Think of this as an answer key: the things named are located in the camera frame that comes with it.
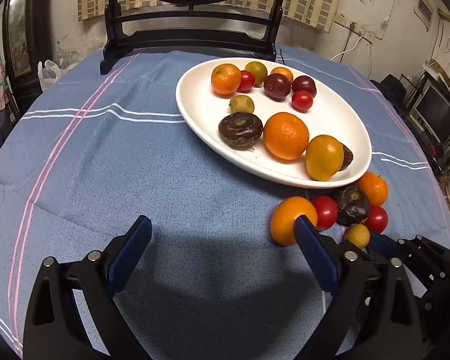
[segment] blue tablecloth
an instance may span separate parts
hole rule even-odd
[[[345,65],[280,47],[287,65],[337,91],[366,125],[370,169],[389,185],[385,234],[450,247],[439,186],[378,90]],[[283,198],[317,191],[237,168],[184,123],[180,76],[234,55],[206,52],[143,52],[107,76],[97,52],[40,96],[8,137],[0,150],[0,331],[17,350],[44,257],[82,259],[140,214],[153,223],[152,241],[115,301],[154,359],[292,359],[311,335],[329,299],[297,246],[271,242],[268,222]],[[339,240],[343,231],[327,234]],[[81,294],[78,304],[105,351]]]

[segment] plastic bag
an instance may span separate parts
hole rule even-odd
[[[67,73],[66,70],[60,69],[59,66],[47,59],[42,67],[42,61],[38,63],[38,79],[40,80],[40,86],[42,91],[46,91],[53,84],[55,84],[62,76]]]

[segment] computer monitor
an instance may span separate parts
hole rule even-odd
[[[429,87],[416,106],[416,111],[435,137],[445,144],[450,138],[450,105],[433,87]]]

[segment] pink stripe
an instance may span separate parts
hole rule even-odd
[[[348,67],[349,70],[352,72],[352,74],[363,84],[365,85],[366,88],[370,87],[365,83],[365,81],[363,81],[361,79],[361,77],[354,71],[354,69],[352,69],[351,67]],[[428,162],[425,154],[422,152],[422,149],[420,148],[420,146],[418,146],[418,143],[415,143],[413,138],[410,136],[409,132],[407,131],[406,128],[404,128],[399,120],[395,117],[394,113],[388,108],[387,104],[380,98],[380,96],[375,93],[372,92],[372,94],[378,99],[378,101],[380,101],[380,103],[383,105],[383,107],[385,108],[385,110],[387,111],[387,113],[390,115],[390,117],[392,118],[392,120],[395,122],[395,124],[398,126],[398,128],[404,133],[405,137],[407,138],[408,142],[412,145],[412,147],[414,148],[415,152],[417,153],[417,155],[423,160]],[[443,220],[445,221],[445,225],[448,226],[447,223],[447,217],[445,215],[445,211],[443,210],[442,207],[442,200],[440,199],[441,194],[439,193],[439,189],[438,189],[438,185],[437,185],[437,180],[435,180],[435,176],[433,175],[432,171],[430,168],[428,168],[428,176],[430,177],[431,181],[432,181],[432,185],[433,188],[435,189],[435,195],[437,196],[437,201],[438,204],[440,206],[440,210],[442,212],[442,216],[443,216]]]
[[[120,74],[120,73],[121,73],[121,72],[122,72],[122,71],[123,71],[123,70],[131,63],[131,62],[132,62],[132,60],[135,59],[137,56],[138,56],[138,54],[135,55],[135,56],[133,56],[133,57],[131,57],[131,58],[129,59],[129,61],[126,62],[120,69],[118,69],[113,75],[109,76],[109,77],[108,77],[108,78],[107,78],[107,79],[99,86],[99,88],[93,93],[93,95],[90,96],[90,98],[84,103],[84,105],[81,107],[81,109],[77,111],[77,113],[75,114],[75,116],[73,116],[72,120],[70,121],[70,123],[68,124],[68,126],[66,127],[66,129],[64,130],[64,132],[62,133],[62,135],[61,135],[59,141],[55,144],[55,147],[53,148],[52,152],[51,152],[50,155],[48,156],[48,160],[47,160],[46,164],[43,166],[42,171],[40,172],[39,177],[37,178],[37,180],[36,180],[36,182],[35,182],[34,188],[32,189],[32,191],[31,191],[31,193],[30,193],[29,199],[27,199],[27,202],[26,202],[26,204],[25,204],[25,211],[24,211],[24,213],[23,213],[22,221],[21,221],[21,223],[20,223],[19,235],[18,235],[17,241],[16,241],[16,243],[15,243],[15,251],[14,251],[14,259],[13,259],[13,262],[14,262],[14,260],[15,260],[16,249],[17,249],[17,246],[18,246],[19,238],[20,238],[20,232],[21,232],[21,230],[22,230],[22,225],[23,225],[24,218],[25,218],[25,215],[26,215],[26,208],[27,208],[28,203],[30,202],[32,196],[33,196],[33,193],[34,193],[35,190],[36,190],[36,187],[37,187],[37,185],[38,185],[38,183],[39,183],[39,181],[40,181],[40,179],[41,179],[41,176],[42,176],[43,172],[44,172],[45,169],[47,168],[47,165],[50,163],[50,166],[48,167],[47,172],[46,172],[46,174],[45,174],[45,176],[44,176],[44,178],[43,178],[43,180],[42,180],[42,183],[41,183],[41,185],[40,185],[40,188],[39,188],[39,190],[38,190],[38,193],[37,193],[37,195],[35,196],[34,202],[31,204],[30,213],[29,213],[29,217],[28,217],[28,221],[27,221],[27,226],[26,226],[26,228],[25,228],[25,234],[24,234],[24,237],[23,237],[22,250],[21,250],[21,253],[20,253],[20,260],[19,260],[19,265],[18,265],[17,283],[16,283],[16,288],[15,288],[15,302],[14,302],[14,328],[15,328],[15,333],[16,333],[17,336],[18,336],[18,329],[17,329],[18,294],[19,294],[19,289],[20,289],[20,274],[21,274],[21,271],[22,271],[23,254],[24,254],[24,250],[25,250],[25,242],[26,242],[27,234],[28,234],[28,231],[29,231],[29,228],[30,228],[30,222],[31,222],[31,218],[32,218],[32,213],[33,213],[33,210],[34,210],[34,206],[35,206],[35,204],[36,204],[38,198],[40,197],[40,194],[41,194],[41,191],[42,191],[42,187],[43,187],[45,181],[47,180],[48,174],[50,173],[50,171],[51,171],[51,169],[52,169],[52,167],[53,167],[55,161],[57,160],[58,156],[60,155],[61,151],[63,150],[63,148],[64,148],[65,145],[67,144],[67,142],[68,142],[68,140],[70,139],[70,137],[72,136],[73,132],[76,130],[76,128],[78,127],[78,125],[79,125],[79,124],[81,123],[81,121],[83,120],[83,117],[84,117],[85,115],[87,115],[87,113],[88,113],[88,112],[90,111],[90,109],[95,105],[95,103],[98,101],[98,99],[101,97],[101,95],[105,92],[105,90],[106,90],[106,89],[107,89],[107,88],[115,81],[115,79],[118,77],[118,75],[119,75],[119,74]],[[85,108],[85,106],[87,105],[87,103],[89,103],[90,100],[91,100],[91,99],[97,94],[97,92],[99,92],[99,91],[100,91],[100,93],[98,93],[98,95],[95,97],[95,99],[94,99],[93,102],[90,104],[90,106],[89,106],[86,110],[84,110],[84,108]],[[80,113],[83,112],[83,111],[85,111],[85,113],[84,113],[83,115],[81,115],[81,116],[78,116],[78,118],[77,118],[77,115],[80,114]],[[70,129],[71,124],[72,124],[73,120],[75,120],[75,119],[78,119],[78,122],[75,124],[75,126],[74,126],[73,129],[72,129],[72,131],[71,131],[71,132],[68,134],[68,136],[66,137],[65,142],[63,142],[63,144],[61,145],[60,149],[59,149],[58,152],[56,153],[55,157],[52,159],[53,154],[55,154],[55,151],[56,151],[57,147],[59,146],[61,140],[62,140],[63,137],[65,136],[66,132]],[[8,291],[9,291],[9,293],[8,293],[8,298],[9,298],[9,312],[10,312],[10,286],[9,286],[9,288],[8,288]]]
[[[16,258],[16,254],[17,254],[17,247],[18,247],[18,242],[20,240],[20,236],[22,235],[22,228],[23,228],[23,221],[25,220],[25,215],[27,213],[27,208],[28,208],[28,203],[30,202],[33,194],[35,193],[35,189],[37,188],[38,183],[40,182],[40,179],[42,177],[42,174],[45,171],[45,168],[48,166],[50,160],[52,159],[53,155],[55,154],[55,150],[57,149],[57,147],[60,145],[60,143],[62,142],[63,137],[65,136],[65,134],[67,133],[67,131],[70,129],[70,126],[72,125],[73,121],[75,120],[76,116],[82,112],[84,110],[84,108],[87,106],[87,104],[90,102],[90,100],[97,94],[97,92],[102,88],[102,86],[104,86],[108,80],[110,80],[113,77],[113,75],[110,75],[106,78],[106,80],[97,88],[97,90],[88,98],[88,100],[82,105],[81,109],[79,109],[77,111],[77,113],[75,114],[75,116],[72,117],[72,120],[70,121],[70,123],[67,125],[67,127],[65,128],[65,130],[63,130],[62,134],[60,135],[60,138],[58,139],[58,141],[56,142],[55,146],[53,147],[51,153],[49,154],[47,161],[45,162],[45,165],[43,165],[42,170],[40,171],[40,174],[37,177],[37,180],[35,181],[34,187],[32,188],[29,197],[27,198],[27,201],[25,203],[25,209],[23,210],[23,215],[22,215],[22,220],[20,220],[20,226],[19,226],[19,230],[18,230],[18,234],[17,234],[17,239],[15,240],[15,246],[13,248],[13,257],[12,257],[12,266],[10,269],[10,274],[8,276],[8,287],[7,287],[7,299],[8,299],[8,317],[10,318],[10,324],[11,324],[11,310],[10,310],[10,289],[11,289],[11,283],[12,283],[12,276],[13,276],[13,270],[15,268],[15,258]]]

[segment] picture frame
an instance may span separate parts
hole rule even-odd
[[[428,0],[415,0],[415,14],[423,21],[427,30],[430,30],[433,21],[433,7]]]
[[[22,115],[42,93],[38,62],[52,59],[49,7],[49,0],[4,0],[5,71]]]

